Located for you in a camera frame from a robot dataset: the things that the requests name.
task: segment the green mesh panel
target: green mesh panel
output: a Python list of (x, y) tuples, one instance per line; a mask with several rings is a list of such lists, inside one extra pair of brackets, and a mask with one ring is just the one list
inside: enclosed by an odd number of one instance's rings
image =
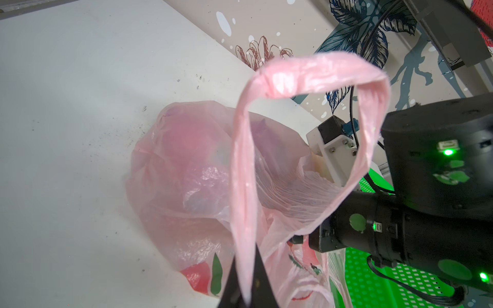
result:
[[(393, 189), (375, 171), (370, 169), (369, 174), (377, 185)], [(364, 192), (375, 192), (365, 179), (361, 179), (359, 186)], [(354, 308), (441, 308), (418, 298), (398, 284), (373, 274), (366, 264), (368, 255), (369, 253), (357, 249), (346, 249), (346, 283)], [(454, 289), (440, 281), (437, 276), (404, 264), (399, 264), (395, 269), (385, 268), (380, 271), (431, 295), (450, 296), (454, 293)], [(341, 294), (333, 284), (331, 289), (334, 292), (336, 307), (344, 308)]]

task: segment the blue leaf painting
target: blue leaf painting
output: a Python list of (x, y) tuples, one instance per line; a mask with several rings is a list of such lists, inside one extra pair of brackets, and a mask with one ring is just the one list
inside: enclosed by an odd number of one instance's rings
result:
[(341, 24), (356, 26), (366, 16), (366, 3), (359, 0), (331, 0), (330, 11)]
[[(390, 5), (392, 5), (391, 1), (384, 4), (382, 11), (387, 11)], [(407, 32), (414, 35), (417, 23), (404, 1), (401, 1), (400, 4), (390, 11), (387, 18), (382, 21), (382, 28), (385, 31)]]
[[(360, 54), (362, 45), (377, 20), (396, 0), (329, 0), (330, 11), (340, 22), (332, 34), (323, 42), (317, 52), (348, 51)], [(370, 38), (364, 58), (371, 64), (383, 68), (388, 58), (388, 42), (384, 31), (414, 34), (416, 20), (404, 3), (395, 7), (380, 25), (377, 35)], [(327, 93), (332, 114), (349, 93), (344, 87)]]
[[(365, 35), (362, 41), (366, 41), (369, 35), (370, 33)], [(362, 56), (371, 64), (380, 68), (384, 67), (388, 58), (388, 43), (387, 37), (382, 30), (377, 30), (377, 34), (368, 42), (365, 54)]]
[(358, 49), (360, 28), (359, 26), (338, 25), (317, 52), (349, 51), (355, 53)]

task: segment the black cable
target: black cable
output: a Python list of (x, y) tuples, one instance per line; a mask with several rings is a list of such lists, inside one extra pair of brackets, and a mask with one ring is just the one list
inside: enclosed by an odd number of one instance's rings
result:
[[(387, 16), (390, 14), (390, 12), (392, 12), (392, 10), (402, 2), (402, 0), (396, 0), (394, 3), (392, 3), (392, 5), (388, 8), (387, 11), (385, 11), (385, 13), (383, 13), (381, 16), (380, 16), (380, 19), (377, 21), (377, 23), (375, 24), (375, 26), (373, 27), (372, 31), (370, 32), (370, 34), (366, 37), (366, 40), (363, 42), (362, 44), (362, 48), (361, 48), (361, 53), (360, 55), (365, 59), (364, 57), (364, 54), (366, 52), (366, 49), (368, 48), (368, 41), (377, 33), (378, 31), (378, 28), (380, 27), (380, 24), (382, 23), (382, 21), (384, 19), (387, 18)], [(352, 116), (352, 97), (354, 95), (354, 86), (351, 86), (351, 92), (349, 94), (349, 118), (350, 118), (350, 121), (351, 121), (351, 128), (352, 128), (352, 133), (354, 135), (354, 142), (356, 143), (356, 148), (359, 148), (359, 142), (358, 142), (358, 136), (356, 135), (356, 129), (354, 128), (354, 117)], [(376, 193), (381, 193), (382, 191), (385, 191), (387, 193), (392, 193), (392, 194), (395, 194), (394, 191), (392, 190), (388, 190), (388, 189), (385, 189), (385, 188), (382, 188), (380, 186), (378, 186), (377, 184), (375, 184), (375, 182), (372, 180), (372, 178), (370, 177), (370, 174), (366, 174), (364, 176), (365, 180), (368, 182), (368, 184), (370, 185), (370, 187), (376, 192)]]
[(424, 299), (425, 301), (427, 301), (431, 304), (438, 305), (438, 306), (444, 306), (444, 307), (459, 307), (460, 305), (462, 305), (462, 302), (465, 299), (466, 292), (465, 292), (465, 288), (463, 286), (453, 287), (454, 288), (454, 294), (452, 296), (432, 296), (432, 295), (423, 293), (421, 291), (418, 291), (415, 288), (410, 287), (409, 285), (407, 285), (407, 284), (405, 284), (399, 280), (395, 280), (394, 278), (390, 278), (389, 276), (386, 276), (386, 275), (382, 274), (381, 272), (379, 272), (372, 263), (372, 256), (371, 255), (368, 256), (368, 258), (366, 258), (366, 263), (368, 263), (370, 270), (375, 275), (377, 275), (378, 277), (388, 279), (392, 282), (397, 283), (398, 285), (400, 285), (404, 289), (408, 290), (409, 292), (413, 293), (414, 295)]

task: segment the pink plastic bag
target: pink plastic bag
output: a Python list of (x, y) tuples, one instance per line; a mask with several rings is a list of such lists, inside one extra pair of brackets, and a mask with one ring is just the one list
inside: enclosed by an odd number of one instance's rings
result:
[[(320, 177), (295, 131), (247, 111), (256, 98), (352, 84), (359, 90), (361, 141), (344, 188)], [(344, 251), (316, 257), (306, 244), (286, 241), (311, 233), (369, 170), (388, 100), (387, 76), (356, 55), (271, 61), (247, 84), (236, 110), (216, 102), (166, 107), (132, 154), (129, 201), (196, 291), (220, 296), (235, 255), (248, 302), (257, 244), (281, 307), (333, 307), (329, 278), (351, 307)]]

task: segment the plastic bag handle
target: plastic bag handle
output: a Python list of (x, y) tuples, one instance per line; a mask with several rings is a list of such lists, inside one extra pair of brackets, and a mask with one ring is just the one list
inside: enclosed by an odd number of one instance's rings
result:
[[(334, 91), (348, 85), (358, 86), (362, 136), (350, 178), (333, 202), (340, 204), (364, 176), (366, 173), (364, 170), (369, 170), (373, 151), (368, 150), (368, 144), (376, 144), (388, 107), (390, 97), (388, 76), (380, 68), (366, 62), (356, 54), (322, 53), (308, 58), (270, 61), (250, 79), (240, 96), (234, 117), (230, 162), (230, 223), (235, 242), (240, 290), (247, 305), (250, 303), (253, 280), (259, 209), (255, 181), (254, 144), (248, 107), (252, 101), (259, 98), (291, 98), (299, 94)], [(304, 229), (314, 229), (330, 214), (331, 212), (324, 217), (321, 216)]]

